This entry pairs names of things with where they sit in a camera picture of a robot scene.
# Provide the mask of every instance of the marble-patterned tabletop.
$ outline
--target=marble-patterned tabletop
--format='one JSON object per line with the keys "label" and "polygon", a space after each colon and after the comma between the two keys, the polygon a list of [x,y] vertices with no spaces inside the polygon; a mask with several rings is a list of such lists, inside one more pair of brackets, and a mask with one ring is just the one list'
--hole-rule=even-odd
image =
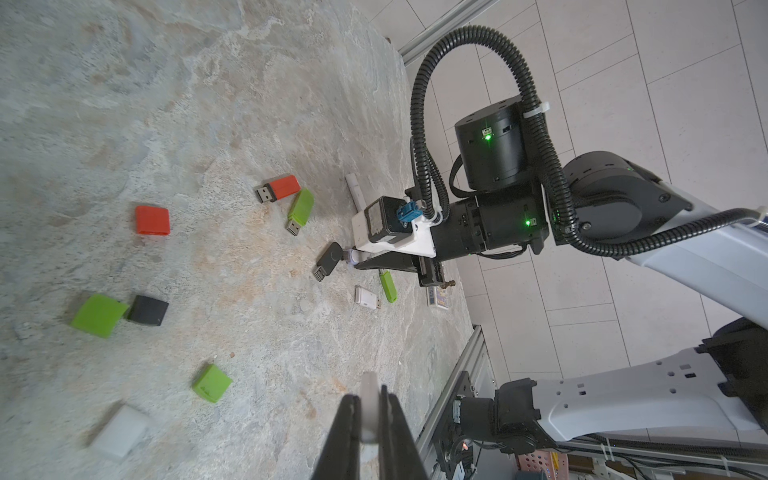
{"label": "marble-patterned tabletop", "polygon": [[[353,296],[381,294],[375,271],[312,275],[352,243],[345,174],[369,200],[412,184],[405,69],[365,18],[346,0],[0,12],[0,476],[309,478],[366,370],[418,434],[472,332],[461,284],[446,312],[395,272],[372,311]],[[290,199],[254,195],[288,173],[316,198],[298,237]],[[169,209],[170,236],[135,233],[141,204]],[[90,293],[170,308],[102,339],[68,325]],[[233,379],[215,405],[190,388],[209,362]],[[116,464],[87,445],[122,404],[154,423]]]}

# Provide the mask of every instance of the usb connector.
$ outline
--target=usb connector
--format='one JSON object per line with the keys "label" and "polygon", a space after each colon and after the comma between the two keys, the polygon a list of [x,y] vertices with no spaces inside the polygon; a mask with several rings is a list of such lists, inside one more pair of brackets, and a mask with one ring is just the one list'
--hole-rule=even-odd
{"label": "usb connector", "polygon": [[270,189],[266,186],[257,188],[256,195],[259,196],[259,200],[261,200],[262,204],[271,202],[274,199],[273,195],[270,193]]}
{"label": "usb connector", "polygon": [[322,282],[323,279],[326,277],[326,273],[325,273],[325,271],[323,270],[323,268],[321,266],[318,266],[315,269],[314,276],[315,276],[315,278],[317,278],[318,282]]}
{"label": "usb connector", "polygon": [[295,237],[299,234],[299,230],[301,230],[301,225],[299,225],[295,220],[291,220],[290,222],[288,222],[288,227],[286,228]]}
{"label": "usb connector", "polygon": [[310,219],[312,213],[312,207],[315,205],[315,197],[312,192],[306,188],[302,189],[296,199],[293,201],[293,206],[288,211],[288,226],[286,227],[292,235],[299,234],[301,227],[306,225],[306,222]]}
{"label": "usb connector", "polygon": [[342,256],[343,251],[338,243],[333,242],[326,248],[326,251],[323,252],[323,255],[320,257],[320,260],[317,260],[317,268],[313,272],[318,282],[322,282],[325,277],[333,272],[333,269],[336,268],[336,264],[341,260]]}

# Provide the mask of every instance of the white object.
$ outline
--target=white object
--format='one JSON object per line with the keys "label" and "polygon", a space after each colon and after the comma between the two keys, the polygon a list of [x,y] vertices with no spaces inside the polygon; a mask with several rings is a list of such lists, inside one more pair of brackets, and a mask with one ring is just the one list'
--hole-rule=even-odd
{"label": "white object", "polygon": [[461,462],[457,463],[456,470],[453,471],[453,480],[464,480],[465,476],[464,464]]}
{"label": "white object", "polygon": [[534,115],[543,114],[547,110],[549,110],[549,102],[548,101],[546,101],[544,103],[540,103],[538,105],[538,107],[534,108],[531,111],[526,111],[523,114],[523,118],[530,118],[530,117],[533,117]]}
{"label": "white object", "polygon": [[91,448],[114,462],[122,462],[150,424],[150,419],[127,405],[123,405],[99,432]]}
{"label": "white object", "polygon": [[685,349],[656,362],[576,379],[537,380],[539,425],[556,442],[579,435],[655,427],[759,430],[739,397],[726,397],[725,375],[708,353]]}
{"label": "white object", "polygon": [[[711,206],[664,184],[694,208],[683,210],[661,230],[716,213]],[[628,258],[689,286],[768,329],[768,235],[741,224]]]}
{"label": "white object", "polygon": [[355,303],[362,306],[367,306],[371,310],[381,308],[381,303],[376,294],[370,290],[366,290],[361,286],[355,287]]}
{"label": "white object", "polygon": [[368,238],[368,222],[366,213],[358,212],[352,217],[352,232],[355,238],[355,248],[364,252],[383,253],[397,251],[409,255],[435,258],[435,243],[432,241],[432,233],[429,231],[432,224],[420,216],[411,222],[413,233],[398,243],[376,242]]}
{"label": "white object", "polygon": [[428,286],[427,305],[448,310],[448,290],[439,286]]}
{"label": "white object", "polygon": [[352,194],[352,200],[355,202],[357,211],[362,212],[366,209],[367,204],[366,198],[362,195],[360,184],[357,183],[357,176],[355,174],[347,174],[344,178],[346,178],[346,185],[349,187],[349,192]]}

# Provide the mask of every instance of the white tile floor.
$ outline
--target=white tile floor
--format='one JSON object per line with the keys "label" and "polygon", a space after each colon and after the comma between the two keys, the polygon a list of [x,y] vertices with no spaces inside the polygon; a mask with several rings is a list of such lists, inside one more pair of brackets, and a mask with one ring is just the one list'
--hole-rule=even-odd
{"label": "white tile floor", "polygon": [[[399,8],[398,1],[409,2],[424,25],[422,16],[439,13],[427,17],[424,5],[452,3],[425,0],[417,8],[419,0],[394,0],[387,8]],[[607,150],[715,207],[766,203],[768,2],[499,0],[473,23],[498,28],[520,48],[552,106],[548,126],[562,163]],[[418,66],[407,68],[411,79]],[[469,46],[440,63],[432,85],[428,143],[447,180],[458,155],[453,124],[517,87],[494,54]],[[461,174],[458,182],[468,188]],[[501,381],[649,362],[697,345],[738,317],[652,270],[551,241],[538,256],[468,257],[459,268]],[[762,432],[641,434],[768,442]]]}

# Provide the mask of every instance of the usb flash drive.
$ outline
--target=usb flash drive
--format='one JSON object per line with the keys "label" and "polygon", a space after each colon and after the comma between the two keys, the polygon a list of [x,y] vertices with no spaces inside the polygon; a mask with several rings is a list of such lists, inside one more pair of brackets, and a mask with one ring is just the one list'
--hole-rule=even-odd
{"label": "usb flash drive", "polygon": [[361,286],[355,286],[355,303],[358,305],[366,306],[371,310],[376,310],[382,307],[382,301],[376,296],[376,294],[370,290],[366,290]]}
{"label": "usb flash drive", "polygon": [[261,203],[264,202],[276,202],[281,198],[293,195],[297,191],[301,190],[299,182],[293,175],[280,178],[275,181],[271,181],[261,188],[256,189],[256,195],[259,196]]}
{"label": "usb flash drive", "polygon": [[382,288],[384,289],[384,295],[390,303],[397,301],[397,289],[395,288],[395,280],[392,280],[392,273],[389,270],[379,269],[379,278],[382,281]]}
{"label": "usb flash drive", "polygon": [[325,277],[333,272],[333,269],[336,267],[339,260],[341,260],[343,254],[344,252],[341,250],[341,246],[336,242],[331,243],[330,246],[326,248],[326,251],[323,252],[323,255],[320,257],[320,260],[317,260],[315,278],[317,278],[318,282],[322,282]]}
{"label": "usb flash drive", "polygon": [[315,197],[312,195],[312,192],[306,188],[301,189],[293,201],[293,206],[288,211],[288,231],[293,235],[298,235],[301,227],[306,225],[306,222],[310,219],[312,207],[314,206]]}

